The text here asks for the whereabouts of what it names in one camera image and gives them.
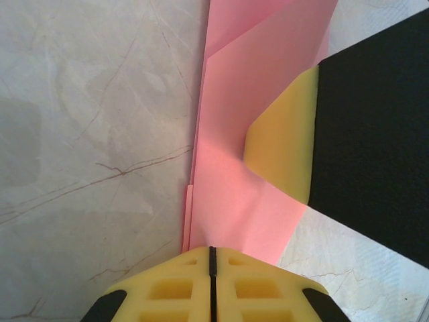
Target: yellow sponge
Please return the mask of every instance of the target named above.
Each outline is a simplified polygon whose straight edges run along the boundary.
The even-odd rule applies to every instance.
[[[299,75],[250,126],[244,161],[256,174],[307,204],[312,172],[318,67]]]
[[[112,322],[209,322],[208,248],[197,248],[109,288],[127,296]]]
[[[197,248],[107,290],[82,322],[349,322],[320,284],[229,248]]]
[[[319,283],[229,248],[217,248],[217,304],[222,322],[321,321],[302,290]]]

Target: pink paper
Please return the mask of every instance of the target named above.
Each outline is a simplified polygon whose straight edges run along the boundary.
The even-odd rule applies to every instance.
[[[245,134],[293,79],[325,54],[335,4],[212,0],[184,250],[226,246],[278,261],[305,206],[245,167]],[[247,10],[234,20],[239,6]]]

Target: black foam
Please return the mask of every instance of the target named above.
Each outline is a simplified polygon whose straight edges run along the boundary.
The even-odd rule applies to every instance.
[[[319,73],[309,205],[429,268],[429,9]]]
[[[110,322],[127,297],[124,290],[116,290],[99,298],[80,322]]]
[[[210,276],[210,321],[217,321],[217,253],[216,248],[208,248],[208,275]]]
[[[302,292],[322,322],[350,322],[329,295],[313,288],[305,288]]]

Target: black foam pad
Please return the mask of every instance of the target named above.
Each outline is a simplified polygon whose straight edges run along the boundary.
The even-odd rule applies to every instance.
[[[329,295],[313,288],[305,288],[302,292],[322,322],[350,322]]]
[[[309,205],[429,268],[429,9],[320,63]]]
[[[217,251],[208,248],[208,275],[210,276],[210,321],[217,321]]]
[[[80,322],[111,322],[127,297],[124,290],[116,290],[99,298]]]

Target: marble surface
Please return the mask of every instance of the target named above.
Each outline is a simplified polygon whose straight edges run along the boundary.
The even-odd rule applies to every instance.
[[[340,0],[330,51],[423,9]],[[0,320],[79,321],[178,254],[207,0],[3,0]],[[313,211],[279,261],[352,321],[413,321],[429,271]]]

